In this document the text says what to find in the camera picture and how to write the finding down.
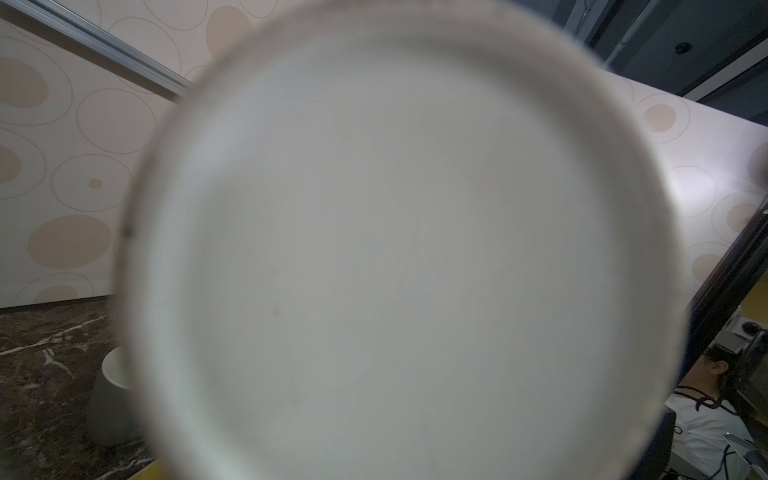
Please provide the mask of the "black mug white base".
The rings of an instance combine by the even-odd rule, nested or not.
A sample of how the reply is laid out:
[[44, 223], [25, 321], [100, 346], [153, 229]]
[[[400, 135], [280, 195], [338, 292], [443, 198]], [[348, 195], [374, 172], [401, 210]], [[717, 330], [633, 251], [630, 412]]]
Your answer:
[[499, 1], [320, 1], [148, 145], [116, 257], [174, 479], [622, 479], [685, 349], [674, 196], [597, 59]]

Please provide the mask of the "small grey mug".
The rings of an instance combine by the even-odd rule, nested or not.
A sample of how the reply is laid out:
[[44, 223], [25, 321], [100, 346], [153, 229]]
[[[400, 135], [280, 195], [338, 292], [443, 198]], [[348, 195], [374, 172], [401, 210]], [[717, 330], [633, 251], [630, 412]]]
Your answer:
[[123, 348], [116, 347], [100, 364], [86, 408], [86, 433], [93, 443], [113, 447], [140, 436], [130, 392]]

